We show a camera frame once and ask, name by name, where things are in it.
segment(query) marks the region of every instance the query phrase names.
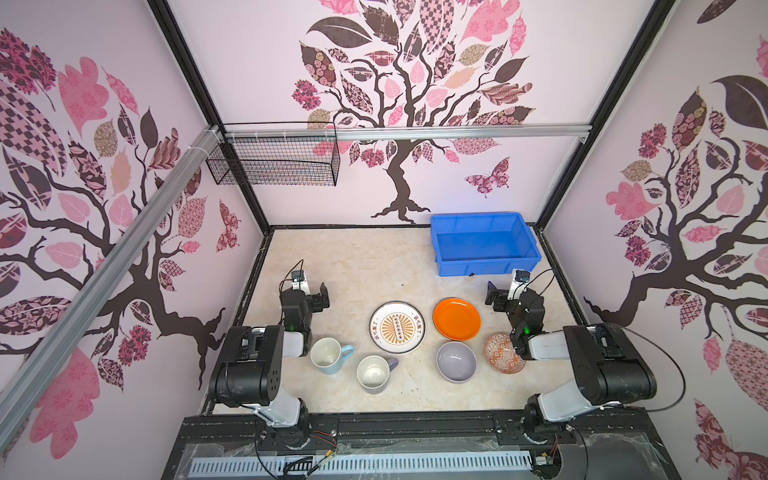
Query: mug handle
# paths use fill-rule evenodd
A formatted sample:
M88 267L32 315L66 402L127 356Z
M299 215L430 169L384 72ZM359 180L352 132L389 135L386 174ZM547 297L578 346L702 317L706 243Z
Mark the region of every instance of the mug handle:
M355 352L355 347L352 345L345 345L341 347L341 358L342 360L346 360L349 358L350 355L352 355Z

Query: orange plate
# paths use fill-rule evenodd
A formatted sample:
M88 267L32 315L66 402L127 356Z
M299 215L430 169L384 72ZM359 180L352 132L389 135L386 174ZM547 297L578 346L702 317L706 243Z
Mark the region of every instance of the orange plate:
M435 328L450 340L465 342L480 331L480 313L460 298L446 298L432 313Z

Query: pink wall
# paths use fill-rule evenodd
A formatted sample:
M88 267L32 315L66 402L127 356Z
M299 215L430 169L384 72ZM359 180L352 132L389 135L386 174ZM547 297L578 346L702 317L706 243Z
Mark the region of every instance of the pink wall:
M766 18L681 2L547 229L589 319L683 368L651 414L683 478L768 478ZM634 343L669 405L677 371Z
M0 10L5 385L205 123L144 2ZM260 238L238 189L203 166L3 452L2 476L158 477Z
M193 0L172 5L225 121L311 117L347 127L403 127L445 125L451 118L461 118L462 125L491 124L495 114L497 120L526 124L588 123L651 3L236 0L211 8ZM344 34L350 30L336 24L358 33ZM399 58L398 45L405 51ZM425 47L423 61L408 55L418 54L414 45ZM500 56L486 67L493 51ZM428 223L433 214L509 210L536 221L575 142L572 137L474 145L399 141L391 157L388 141L345 144L335 187L255 190L273 224Z

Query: butterfly decal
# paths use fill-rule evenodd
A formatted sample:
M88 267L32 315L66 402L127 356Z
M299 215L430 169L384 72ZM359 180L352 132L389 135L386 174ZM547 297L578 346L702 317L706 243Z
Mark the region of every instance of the butterfly decal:
M240 225L235 214L230 213L229 207L224 205L224 202L219 200L219 211L221 212L221 220L224 221L224 232L219 235L219 240L216 242L216 251L220 252L225 248L234 248L237 246L237 234L235 230Z
M507 185L507 182L509 181L509 175L504 173L507 170L509 170L509 157L506 157L504 160L498 162L498 165L494 167L489 176L486 177L485 175L470 175L464 180L468 181L469 184L473 187L477 187L478 192L484 194L487 198L488 193L493 190L494 186L509 188L509 185Z

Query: blue plastic bin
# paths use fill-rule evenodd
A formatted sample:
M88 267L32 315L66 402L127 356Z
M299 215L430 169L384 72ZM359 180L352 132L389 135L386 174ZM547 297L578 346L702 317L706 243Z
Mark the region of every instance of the blue plastic bin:
M541 261L520 214L433 215L431 224L440 276L533 271Z

